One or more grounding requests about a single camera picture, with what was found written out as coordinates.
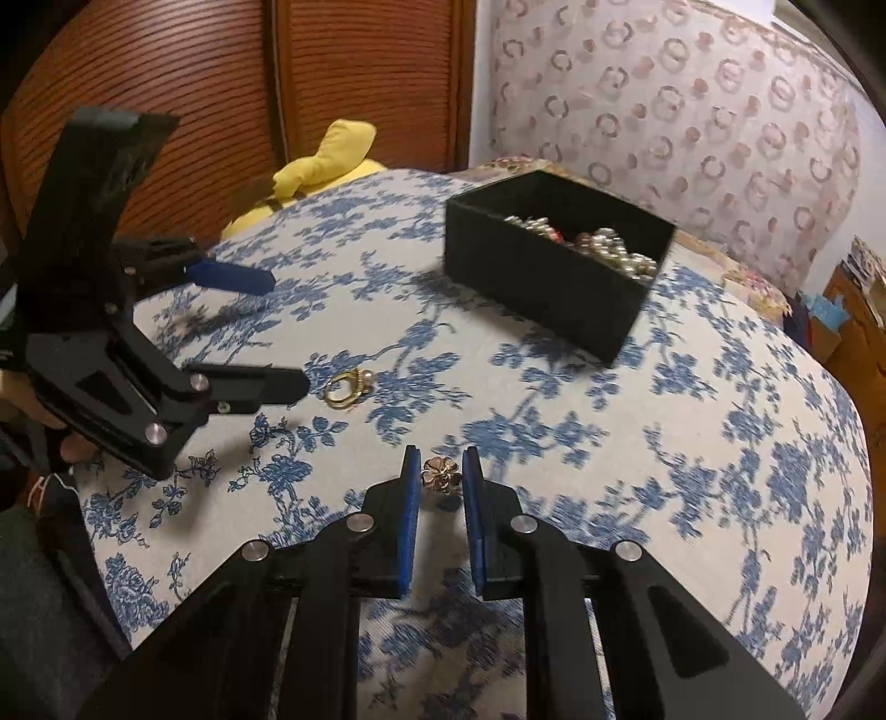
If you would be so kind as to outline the person's left hand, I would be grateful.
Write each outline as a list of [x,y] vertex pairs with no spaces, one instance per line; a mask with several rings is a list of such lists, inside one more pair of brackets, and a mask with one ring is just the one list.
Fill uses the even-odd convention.
[[65,436],[60,443],[60,457],[68,462],[68,464],[79,464],[86,462],[96,455],[97,447],[91,444],[89,440],[83,438],[75,432],[70,432],[68,426],[63,421],[57,419],[53,413],[42,405],[36,394],[34,394],[32,384],[24,373],[3,371],[2,372],[2,399],[8,402],[18,411],[23,411],[29,419],[36,420],[40,424],[44,424],[49,429],[65,430]]

